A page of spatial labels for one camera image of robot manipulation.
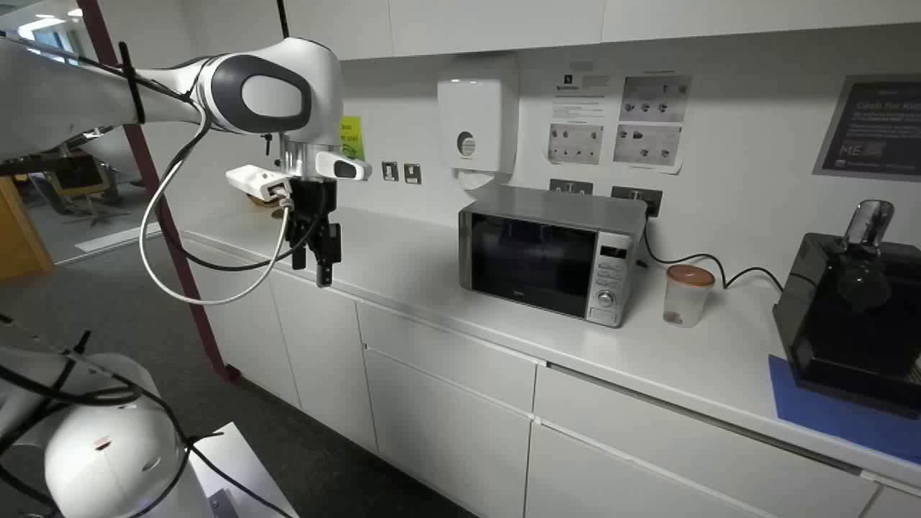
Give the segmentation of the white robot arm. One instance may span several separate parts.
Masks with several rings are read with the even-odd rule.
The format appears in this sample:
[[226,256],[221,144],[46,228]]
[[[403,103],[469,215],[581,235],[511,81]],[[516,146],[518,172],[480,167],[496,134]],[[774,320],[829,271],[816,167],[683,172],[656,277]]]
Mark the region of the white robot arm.
[[20,36],[0,41],[0,159],[49,151],[90,128],[188,120],[240,134],[276,134],[293,176],[293,264],[315,252],[321,284],[344,259],[328,221],[335,179],[352,179],[336,151],[339,62],[331,48],[285,36],[253,51],[197,58],[170,69],[105,67]]

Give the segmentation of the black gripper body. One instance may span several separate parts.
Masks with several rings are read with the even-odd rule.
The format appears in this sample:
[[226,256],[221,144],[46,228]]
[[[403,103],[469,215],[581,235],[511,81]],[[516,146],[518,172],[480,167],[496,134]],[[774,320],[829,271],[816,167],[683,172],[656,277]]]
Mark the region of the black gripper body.
[[288,242],[324,252],[339,249],[339,228],[328,221],[336,210],[336,185],[328,179],[290,182],[293,215],[288,221]]

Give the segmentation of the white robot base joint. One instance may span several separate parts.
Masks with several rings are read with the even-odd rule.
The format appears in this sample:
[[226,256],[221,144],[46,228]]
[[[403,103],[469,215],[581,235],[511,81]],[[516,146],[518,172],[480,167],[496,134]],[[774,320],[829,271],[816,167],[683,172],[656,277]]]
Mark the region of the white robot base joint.
[[211,518],[154,374],[124,353],[0,347],[0,435],[63,518]]

